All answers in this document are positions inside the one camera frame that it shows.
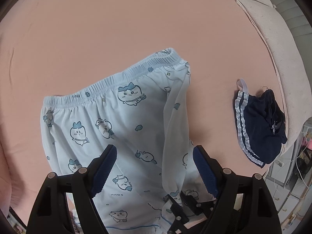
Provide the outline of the light blue cartoon pajama garment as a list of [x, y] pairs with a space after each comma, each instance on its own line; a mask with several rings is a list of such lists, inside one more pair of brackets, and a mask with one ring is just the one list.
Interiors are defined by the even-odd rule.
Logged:
[[54, 172], [86, 167], [112, 144], [116, 162], [94, 198], [109, 233], [164, 233], [177, 202], [190, 223], [203, 220], [181, 200], [213, 199], [192, 158], [186, 93], [190, 65], [172, 48], [67, 96], [45, 97], [44, 152]]

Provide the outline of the white bedside table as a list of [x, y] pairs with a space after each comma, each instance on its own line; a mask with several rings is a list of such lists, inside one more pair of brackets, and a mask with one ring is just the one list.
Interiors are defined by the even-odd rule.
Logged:
[[292, 233], [311, 205], [311, 119], [304, 123], [293, 145], [270, 166], [265, 182], [282, 233]]

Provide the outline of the navy striped shorts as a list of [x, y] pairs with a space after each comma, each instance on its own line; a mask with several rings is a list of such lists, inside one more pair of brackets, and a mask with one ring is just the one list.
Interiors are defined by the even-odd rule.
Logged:
[[267, 89], [257, 97], [249, 94], [244, 79], [236, 84], [233, 109], [238, 144], [252, 163], [263, 168], [276, 159], [287, 142], [285, 115], [272, 90]]

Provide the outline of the near pink-grey pillow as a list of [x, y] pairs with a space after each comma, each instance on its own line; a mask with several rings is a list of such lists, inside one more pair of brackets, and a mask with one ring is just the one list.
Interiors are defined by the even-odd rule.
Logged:
[[285, 112], [284, 154], [311, 117], [311, 88], [304, 64], [289, 28], [274, 8], [253, 0], [235, 1], [264, 41], [276, 71]]

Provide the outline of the grey-green padded headboard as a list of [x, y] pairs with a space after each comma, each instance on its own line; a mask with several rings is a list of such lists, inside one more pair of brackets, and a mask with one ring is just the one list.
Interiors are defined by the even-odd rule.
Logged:
[[311, 35], [311, 26], [295, 0], [270, 0], [285, 20], [293, 37]]

